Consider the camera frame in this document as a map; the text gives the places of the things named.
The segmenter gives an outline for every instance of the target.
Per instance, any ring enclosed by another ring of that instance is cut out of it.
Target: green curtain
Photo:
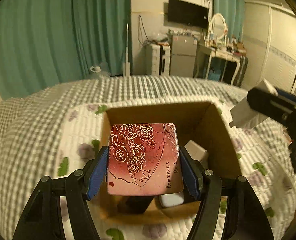
[[[214,0],[214,14],[221,13],[228,24],[228,37],[241,41],[245,0]]]
[[[85,79],[101,62],[122,74],[130,12],[130,0],[1,0],[2,98]]]

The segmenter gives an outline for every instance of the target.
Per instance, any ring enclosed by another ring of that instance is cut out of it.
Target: silver screw
[[[76,170],[73,174],[75,175],[75,176],[81,176],[82,175],[82,170]]]
[[[245,181],[246,181],[246,178],[245,178],[244,176],[239,176],[239,177],[238,177],[238,180],[239,180],[240,182],[245,182]]]
[[[205,174],[207,176],[212,176],[214,174],[214,172],[212,170],[205,170]]]
[[[286,121],[287,118],[288,118],[288,114],[283,113],[282,116],[281,116],[281,118],[282,118],[284,121]]]
[[[46,182],[46,181],[48,181],[49,180],[49,176],[43,176],[42,178],[41,178],[41,181],[42,182]]]

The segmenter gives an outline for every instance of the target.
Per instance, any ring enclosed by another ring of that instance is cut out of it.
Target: closet door
[[[241,87],[250,90],[260,79],[269,37],[269,7],[246,3],[243,38],[249,59]]]
[[[296,77],[296,18],[275,8],[272,8],[271,41],[262,77],[287,92],[291,91]]]

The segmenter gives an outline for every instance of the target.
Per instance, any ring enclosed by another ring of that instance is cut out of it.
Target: black tv screen
[[[208,28],[209,9],[181,0],[169,0],[168,21]]]

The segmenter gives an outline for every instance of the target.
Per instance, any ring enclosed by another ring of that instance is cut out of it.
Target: open cardboard box
[[[133,106],[108,109],[102,124],[101,146],[107,146],[113,124],[174,123],[179,146],[193,140],[209,153],[209,168],[222,178],[241,175],[236,152],[214,104],[209,102]],[[120,209],[125,197],[109,195],[103,182],[99,191],[100,218],[113,223],[153,224],[181,219],[197,213],[200,202],[162,208],[158,197],[144,214],[129,214]]]

